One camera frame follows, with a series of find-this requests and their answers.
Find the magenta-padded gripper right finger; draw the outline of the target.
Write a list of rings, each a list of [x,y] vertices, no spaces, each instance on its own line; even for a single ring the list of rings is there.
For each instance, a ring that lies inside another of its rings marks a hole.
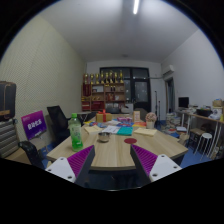
[[[130,146],[130,154],[143,186],[181,170],[181,167],[165,154],[156,155],[137,145]]]

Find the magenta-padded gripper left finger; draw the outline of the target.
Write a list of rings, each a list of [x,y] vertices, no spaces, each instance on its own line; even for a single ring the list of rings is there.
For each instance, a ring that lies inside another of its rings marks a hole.
[[[68,158],[59,157],[46,171],[83,187],[94,157],[91,145]]]

